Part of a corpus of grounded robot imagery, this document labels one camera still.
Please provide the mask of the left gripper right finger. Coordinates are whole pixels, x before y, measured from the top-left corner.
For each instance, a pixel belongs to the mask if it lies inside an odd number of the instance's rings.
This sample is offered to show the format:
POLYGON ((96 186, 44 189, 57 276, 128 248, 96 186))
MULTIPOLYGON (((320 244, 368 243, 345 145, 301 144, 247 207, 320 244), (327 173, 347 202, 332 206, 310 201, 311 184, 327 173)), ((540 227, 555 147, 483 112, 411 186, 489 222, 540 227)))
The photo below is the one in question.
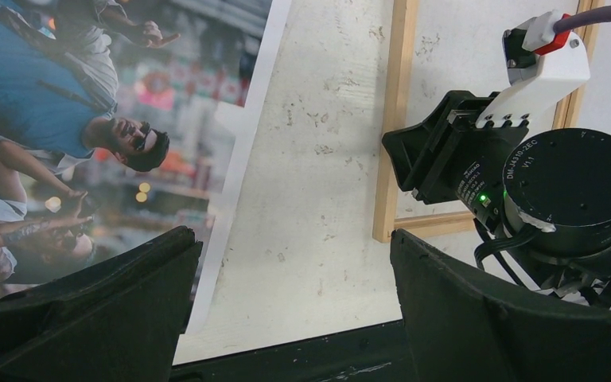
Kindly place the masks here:
POLYGON ((611 310, 515 286, 404 230, 391 265, 420 381, 611 381, 611 310))

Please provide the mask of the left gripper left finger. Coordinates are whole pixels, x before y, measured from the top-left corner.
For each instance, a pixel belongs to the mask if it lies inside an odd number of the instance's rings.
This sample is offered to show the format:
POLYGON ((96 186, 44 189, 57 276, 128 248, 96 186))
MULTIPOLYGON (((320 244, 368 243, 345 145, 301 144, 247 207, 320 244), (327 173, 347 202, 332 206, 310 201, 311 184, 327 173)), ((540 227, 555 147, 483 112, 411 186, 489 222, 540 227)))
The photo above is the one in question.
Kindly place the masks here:
POLYGON ((0 381, 167 381, 203 244, 180 226, 0 299, 0 381))

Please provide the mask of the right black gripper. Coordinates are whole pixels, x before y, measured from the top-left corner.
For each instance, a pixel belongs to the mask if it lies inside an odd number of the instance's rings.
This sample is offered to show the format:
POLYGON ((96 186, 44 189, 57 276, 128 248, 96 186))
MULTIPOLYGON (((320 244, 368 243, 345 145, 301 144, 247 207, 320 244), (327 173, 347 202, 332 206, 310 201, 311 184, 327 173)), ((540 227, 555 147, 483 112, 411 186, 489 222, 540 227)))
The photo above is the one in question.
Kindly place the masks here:
POLYGON ((399 188, 426 205, 460 201, 478 221, 499 222, 502 169, 529 125, 477 128, 477 118, 497 95, 451 90, 422 122, 384 134, 399 188))

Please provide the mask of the wooden picture frame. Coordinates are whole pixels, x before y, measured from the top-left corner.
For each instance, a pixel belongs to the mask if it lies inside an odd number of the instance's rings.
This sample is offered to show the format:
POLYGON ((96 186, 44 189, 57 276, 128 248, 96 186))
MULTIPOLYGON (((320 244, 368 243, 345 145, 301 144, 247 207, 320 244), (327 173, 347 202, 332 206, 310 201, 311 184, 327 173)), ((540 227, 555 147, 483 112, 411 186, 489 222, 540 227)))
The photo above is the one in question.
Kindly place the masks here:
POLYGON ((422 122, 388 131, 382 145, 403 191, 428 205, 461 201, 465 212, 420 217, 407 229, 433 235, 473 221, 497 231, 504 216, 502 176, 491 164, 478 165, 464 181, 455 165, 480 150, 504 160, 529 125, 578 92, 590 78, 590 31, 600 21, 600 1, 582 1, 575 14, 551 10, 507 29, 502 37, 509 85, 478 97, 450 91, 422 122))

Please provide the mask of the colour photo print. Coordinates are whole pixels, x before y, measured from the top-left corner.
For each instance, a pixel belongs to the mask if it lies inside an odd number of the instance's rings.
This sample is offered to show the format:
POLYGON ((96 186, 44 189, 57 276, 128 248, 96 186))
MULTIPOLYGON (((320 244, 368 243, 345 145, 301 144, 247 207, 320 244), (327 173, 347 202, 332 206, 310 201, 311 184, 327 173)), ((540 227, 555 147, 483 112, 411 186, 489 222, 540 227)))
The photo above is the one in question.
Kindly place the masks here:
POLYGON ((178 226, 208 316, 288 1, 0 1, 0 299, 178 226))

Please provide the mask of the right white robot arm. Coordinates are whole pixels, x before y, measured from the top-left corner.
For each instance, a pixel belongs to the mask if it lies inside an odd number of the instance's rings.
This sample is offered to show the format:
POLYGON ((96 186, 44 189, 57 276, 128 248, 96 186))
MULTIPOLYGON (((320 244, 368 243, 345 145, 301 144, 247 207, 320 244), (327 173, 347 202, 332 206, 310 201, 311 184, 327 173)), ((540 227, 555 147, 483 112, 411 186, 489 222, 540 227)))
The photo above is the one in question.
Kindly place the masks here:
POLYGON ((518 283, 513 259, 540 290, 578 293, 611 309, 611 135, 584 128, 530 134, 530 117, 476 119, 499 99, 450 91, 422 122, 386 133, 399 188, 427 205, 460 201, 481 243, 518 283))

